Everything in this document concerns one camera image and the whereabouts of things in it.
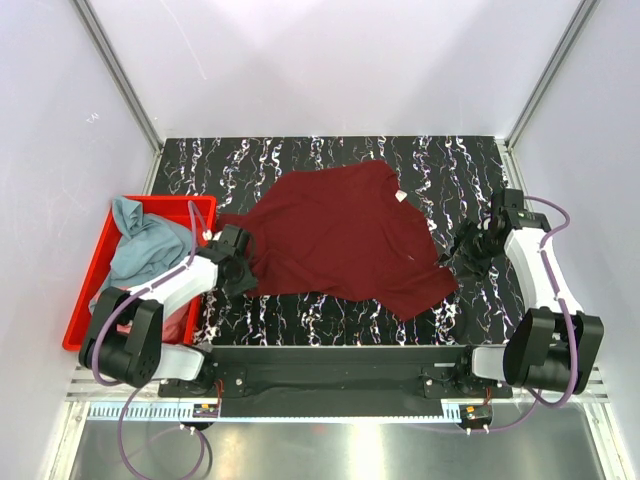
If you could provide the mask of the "dark red t shirt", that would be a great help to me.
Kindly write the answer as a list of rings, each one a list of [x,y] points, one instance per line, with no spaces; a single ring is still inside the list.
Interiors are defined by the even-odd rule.
[[[375,299],[408,321],[458,284],[437,263],[425,216],[398,199],[398,191],[395,171],[382,160],[294,171],[248,213],[219,215],[216,227],[230,224],[252,234],[257,295]]]

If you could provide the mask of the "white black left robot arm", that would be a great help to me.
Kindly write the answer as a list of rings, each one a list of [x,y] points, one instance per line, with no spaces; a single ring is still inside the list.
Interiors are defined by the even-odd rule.
[[[129,290],[105,289],[98,297],[79,351],[79,363],[103,386],[142,388],[152,381],[179,380],[196,396],[215,386],[216,372],[206,354],[192,346],[169,344],[163,327],[193,299],[212,290],[228,297],[258,285],[250,270],[253,236],[225,226],[203,247],[161,276]]]

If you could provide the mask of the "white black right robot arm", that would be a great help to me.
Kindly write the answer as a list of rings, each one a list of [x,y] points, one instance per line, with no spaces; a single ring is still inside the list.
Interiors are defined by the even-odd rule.
[[[454,384],[476,396],[489,383],[523,388],[540,404],[564,406],[588,383],[603,337],[602,320],[587,314],[570,292],[553,249],[552,227],[543,213],[527,209],[518,189],[495,192],[487,217],[467,220],[439,258],[459,280],[485,278],[495,258],[511,264],[521,290],[524,316],[503,346],[473,346],[454,371]]]

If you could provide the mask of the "black marbled table mat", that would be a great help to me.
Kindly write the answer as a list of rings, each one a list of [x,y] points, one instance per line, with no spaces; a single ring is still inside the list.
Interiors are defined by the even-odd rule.
[[[486,274],[440,264],[506,186],[484,136],[179,138],[154,190],[208,195],[248,231],[258,285],[199,298],[195,344],[504,344],[526,314],[504,255]]]

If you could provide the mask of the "pink t shirt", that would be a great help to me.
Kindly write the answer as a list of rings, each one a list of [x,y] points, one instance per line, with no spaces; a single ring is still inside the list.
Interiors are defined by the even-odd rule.
[[[184,305],[164,321],[162,327],[162,341],[168,344],[180,344],[183,342],[189,316],[189,306]]]

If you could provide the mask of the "light blue t shirt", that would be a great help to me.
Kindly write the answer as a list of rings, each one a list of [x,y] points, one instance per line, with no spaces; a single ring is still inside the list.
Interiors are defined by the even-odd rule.
[[[112,200],[111,211],[121,238],[110,270],[89,302],[90,312],[108,287],[128,289],[146,283],[178,265],[191,252],[192,232],[164,217],[146,213],[140,201],[118,196]]]

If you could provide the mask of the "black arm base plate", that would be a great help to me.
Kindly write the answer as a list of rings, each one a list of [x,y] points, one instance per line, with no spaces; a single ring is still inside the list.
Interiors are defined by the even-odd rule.
[[[220,401],[222,420],[456,422],[445,400],[502,400],[503,380],[471,374],[465,346],[214,346],[198,380],[169,380],[167,398]]]

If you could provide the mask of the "aluminium frame rail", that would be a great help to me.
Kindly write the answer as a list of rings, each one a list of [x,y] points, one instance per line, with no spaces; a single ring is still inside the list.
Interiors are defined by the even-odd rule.
[[[480,399],[490,389],[494,398],[522,398],[528,392],[510,387],[504,380],[486,380],[483,386],[450,380],[451,365],[312,365],[312,364],[221,364],[204,384],[186,380],[152,380],[142,396],[166,398],[210,398],[223,390],[224,398],[256,396],[275,390],[293,392],[391,392],[429,399]]]

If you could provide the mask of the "left aluminium corner post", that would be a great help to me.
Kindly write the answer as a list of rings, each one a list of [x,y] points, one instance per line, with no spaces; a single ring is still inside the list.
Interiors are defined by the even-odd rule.
[[[91,2],[87,0],[71,0],[70,4],[78,15],[79,20],[85,28],[146,142],[149,144],[153,153],[158,155],[162,150],[164,141],[161,139],[149,115],[145,111]]]

